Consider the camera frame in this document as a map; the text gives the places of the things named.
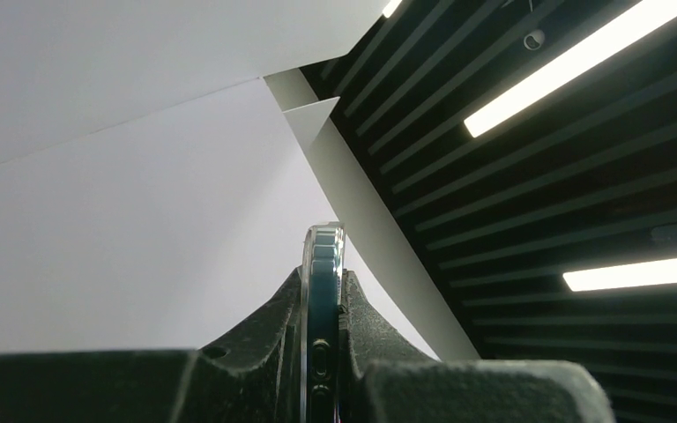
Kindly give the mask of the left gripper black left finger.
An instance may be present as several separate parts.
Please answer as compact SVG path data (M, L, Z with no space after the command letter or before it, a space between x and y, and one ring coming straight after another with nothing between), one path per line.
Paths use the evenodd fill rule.
M0 422L295 422L300 288L198 349L0 353Z

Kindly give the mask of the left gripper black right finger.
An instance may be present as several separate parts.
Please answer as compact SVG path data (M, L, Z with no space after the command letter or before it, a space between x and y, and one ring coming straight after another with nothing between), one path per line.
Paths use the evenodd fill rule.
M343 274L344 422L614 422L610 400L563 360L438 361L412 345Z

